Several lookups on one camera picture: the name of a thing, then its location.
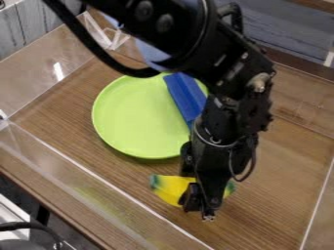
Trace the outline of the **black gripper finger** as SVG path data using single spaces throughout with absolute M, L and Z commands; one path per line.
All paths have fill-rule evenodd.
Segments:
M 188 187 L 178 199 L 178 205 L 185 212 L 196 212 L 200 210 L 200 193 L 196 183 L 189 183 Z

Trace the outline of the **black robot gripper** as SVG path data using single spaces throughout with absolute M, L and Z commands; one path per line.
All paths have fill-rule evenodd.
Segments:
M 208 96 L 181 148 L 181 175 L 198 183 L 200 215 L 208 222 L 222 204 L 228 182 L 244 181 L 253 170 L 257 133 L 272 121 L 275 69 L 267 58 L 244 59 L 190 76 L 205 85 Z

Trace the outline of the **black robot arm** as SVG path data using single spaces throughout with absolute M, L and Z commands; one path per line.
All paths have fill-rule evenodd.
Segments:
M 182 72 L 208 90 L 189 140 L 181 145 L 180 177 L 188 182 L 176 204 L 214 217 L 229 183 L 248 178 L 257 133 L 272 121 L 269 113 L 273 64 L 244 34 L 237 4 L 213 0 L 80 0 L 100 11 L 141 45 L 146 67 L 118 63 L 93 40 L 60 0 L 41 0 L 92 54 L 120 73 L 146 78 Z

